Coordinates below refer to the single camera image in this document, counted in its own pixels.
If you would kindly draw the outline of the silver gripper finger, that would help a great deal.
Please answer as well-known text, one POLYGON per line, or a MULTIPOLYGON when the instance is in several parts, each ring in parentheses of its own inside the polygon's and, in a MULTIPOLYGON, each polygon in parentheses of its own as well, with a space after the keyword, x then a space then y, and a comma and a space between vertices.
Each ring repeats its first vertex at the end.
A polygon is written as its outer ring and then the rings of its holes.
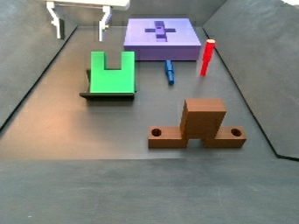
POLYGON ((111 6, 103 6, 103 13, 104 13, 104 16, 98 23, 98 40, 99 41, 103 41, 103 39, 104 39, 104 31, 108 27, 108 20, 112 16, 111 6))
POLYGON ((63 20, 55 11, 55 2, 47 2, 46 7, 52 17, 51 23, 56 27, 56 38, 63 39, 63 20))

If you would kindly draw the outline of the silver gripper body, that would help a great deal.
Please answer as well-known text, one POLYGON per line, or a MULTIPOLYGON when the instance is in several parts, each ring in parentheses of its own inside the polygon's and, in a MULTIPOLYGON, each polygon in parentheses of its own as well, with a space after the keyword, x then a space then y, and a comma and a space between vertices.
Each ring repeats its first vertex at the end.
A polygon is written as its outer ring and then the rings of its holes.
POLYGON ((55 5, 67 6, 88 6, 92 8, 111 9, 116 11, 126 11, 130 8, 130 0, 44 0, 47 8, 54 9, 55 5))

